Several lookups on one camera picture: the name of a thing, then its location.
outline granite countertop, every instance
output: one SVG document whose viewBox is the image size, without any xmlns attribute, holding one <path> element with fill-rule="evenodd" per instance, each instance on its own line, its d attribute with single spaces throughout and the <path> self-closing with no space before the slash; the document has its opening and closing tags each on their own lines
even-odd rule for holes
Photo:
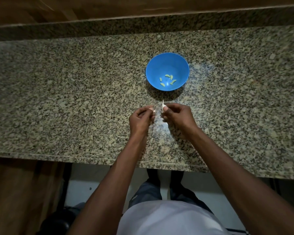
<svg viewBox="0 0 294 235">
<path fill-rule="evenodd" d="M 153 89 L 148 61 L 181 54 L 190 77 Z M 155 104 L 140 167 L 208 171 L 160 118 L 189 105 L 197 124 L 257 176 L 294 179 L 294 26 L 0 42 L 0 156 L 112 164 L 129 115 Z"/>
</svg>

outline forearm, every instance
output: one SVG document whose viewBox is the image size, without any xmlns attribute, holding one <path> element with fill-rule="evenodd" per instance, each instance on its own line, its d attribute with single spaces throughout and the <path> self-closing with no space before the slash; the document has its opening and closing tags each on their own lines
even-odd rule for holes
<svg viewBox="0 0 294 235">
<path fill-rule="evenodd" d="M 126 194 L 141 153 L 141 138 L 132 137 L 98 188 L 86 202 L 68 235 L 115 234 Z"/>
<path fill-rule="evenodd" d="M 294 208 L 199 128 L 190 141 L 251 234 L 294 234 Z"/>
</svg>

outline bowl rim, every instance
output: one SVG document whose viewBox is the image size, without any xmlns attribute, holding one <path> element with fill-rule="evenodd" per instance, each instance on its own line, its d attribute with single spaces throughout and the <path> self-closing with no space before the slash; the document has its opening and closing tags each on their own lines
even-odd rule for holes
<svg viewBox="0 0 294 235">
<path fill-rule="evenodd" d="M 177 56 L 181 57 L 181 58 L 186 62 L 187 66 L 188 66 L 188 76 L 187 76 L 186 80 L 183 82 L 183 84 L 182 84 L 181 86 L 179 86 L 179 87 L 176 88 L 176 89 L 165 90 L 165 89 L 157 88 L 157 87 L 153 86 L 153 85 L 150 83 L 149 79 L 148 79 L 148 76 L 147 76 L 147 68 L 148 68 L 149 63 L 150 63 L 155 57 L 157 57 L 157 56 L 159 56 L 159 55 L 163 55 L 163 54 L 173 54 L 173 55 L 177 55 Z M 161 54 L 158 54 L 158 55 L 154 56 L 152 59 L 149 60 L 147 66 L 146 66 L 146 69 L 145 69 L 146 79 L 147 79 L 147 81 L 149 82 L 149 84 L 150 84 L 152 87 L 154 87 L 155 89 L 157 89 L 157 90 L 161 90 L 161 91 L 173 91 L 173 90 L 177 90 L 177 89 L 179 89 L 179 88 L 182 87 L 182 86 L 186 83 L 186 81 L 188 80 L 188 78 L 189 78 L 189 73 L 190 73 L 190 69 L 189 69 L 189 65 L 188 65 L 188 62 L 186 61 L 186 59 L 185 59 L 183 56 L 181 56 L 181 55 L 179 55 L 179 54 L 176 54 L 176 53 L 173 53 L 173 52 L 164 52 L 164 53 L 161 53 Z"/>
</svg>

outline white shirt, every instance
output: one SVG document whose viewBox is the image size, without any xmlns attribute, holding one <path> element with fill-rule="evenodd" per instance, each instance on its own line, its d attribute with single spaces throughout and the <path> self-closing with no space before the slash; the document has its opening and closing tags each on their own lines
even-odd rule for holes
<svg viewBox="0 0 294 235">
<path fill-rule="evenodd" d="M 207 210 L 181 201 L 146 201 L 130 207 L 117 235 L 228 235 Z"/>
</svg>

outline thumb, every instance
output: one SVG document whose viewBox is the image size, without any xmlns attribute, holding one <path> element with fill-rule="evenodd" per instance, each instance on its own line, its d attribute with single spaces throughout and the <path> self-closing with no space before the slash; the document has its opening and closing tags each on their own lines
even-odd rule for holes
<svg viewBox="0 0 294 235">
<path fill-rule="evenodd" d="M 172 119 L 174 112 L 168 106 L 165 106 L 163 107 L 163 114 L 167 116 L 169 119 Z"/>
<path fill-rule="evenodd" d="M 149 120 L 150 116 L 153 114 L 153 111 L 151 109 L 146 110 L 145 114 L 143 115 L 143 120 Z"/>
</svg>

